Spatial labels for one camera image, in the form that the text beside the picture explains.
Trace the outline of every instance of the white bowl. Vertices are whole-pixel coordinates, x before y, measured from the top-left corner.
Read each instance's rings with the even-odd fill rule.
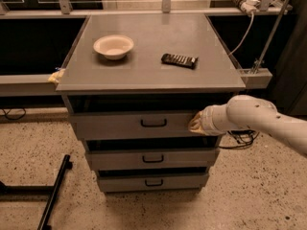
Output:
[[[113,34],[99,38],[94,50],[108,59],[123,58],[134,46],[133,40],[125,35]]]

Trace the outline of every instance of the drawer handle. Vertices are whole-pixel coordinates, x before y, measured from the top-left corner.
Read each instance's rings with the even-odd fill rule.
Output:
[[[141,126],[142,127],[165,127],[167,125],[167,120],[164,119],[162,124],[157,124],[157,125],[148,125],[145,124],[144,120],[141,119]]]
[[[159,159],[159,160],[146,160],[145,156],[143,156],[142,159],[143,159],[143,162],[147,163],[147,164],[150,164],[150,163],[161,163],[161,162],[164,161],[164,155],[162,154],[161,159]]]
[[[149,183],[147,180],[145,180],[145,185],[147,187],[160,187],[163,185],[163,183],[164,183],[163,179],[161,179],[161,181],[158,183]]]

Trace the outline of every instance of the concrete floor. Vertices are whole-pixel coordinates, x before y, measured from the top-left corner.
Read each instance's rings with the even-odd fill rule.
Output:
[[[234,145],[229,136],[221,145]],[[52,229],[278,229],[307,225],[307,160],[260,134],[250,149],[222,149],[201,190],[101,193],[65,108],[28,109],[18,122],[0,117],[0,180],[53,185],[71,155],[49,224]],[[45,198],[0,196],[0,229],[37,229]]]

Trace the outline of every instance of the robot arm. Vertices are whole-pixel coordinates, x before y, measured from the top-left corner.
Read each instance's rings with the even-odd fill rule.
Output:
[[[189,130],[221,135],[231,130],[252,129],[269,134],[307,156],[307,122],[278,113],[268,101],[239,95],[223,105],[210,105],[189,123]]]

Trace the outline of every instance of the black remote control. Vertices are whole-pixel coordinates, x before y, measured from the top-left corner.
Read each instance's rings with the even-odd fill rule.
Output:
[[[163,64],[170,64],[175,66],[195,69],[197,57],[184,57],[180,55],[164,54],[161,58]]]

